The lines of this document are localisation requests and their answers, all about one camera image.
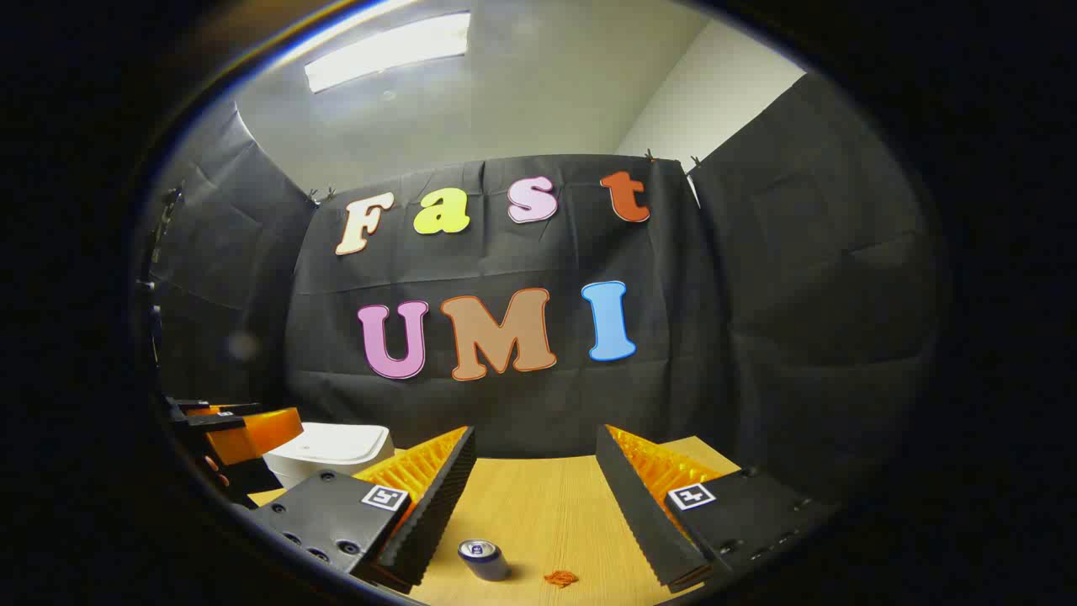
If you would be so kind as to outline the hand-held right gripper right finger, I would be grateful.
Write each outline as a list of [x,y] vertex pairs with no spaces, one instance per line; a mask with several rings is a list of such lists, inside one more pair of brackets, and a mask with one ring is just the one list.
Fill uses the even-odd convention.
[[596,459],[651,570],[673,593],[729,587],[836,512],[756,467],[718,471],[609,425],[597,427]]

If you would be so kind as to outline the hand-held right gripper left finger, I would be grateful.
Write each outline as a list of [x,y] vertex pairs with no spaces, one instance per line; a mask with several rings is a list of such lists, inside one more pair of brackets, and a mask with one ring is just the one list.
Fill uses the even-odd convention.
[[476,459],[475,427],[464,426],[352,476],[313,473],[251,515],[327,566],[408,593],[422,582]]

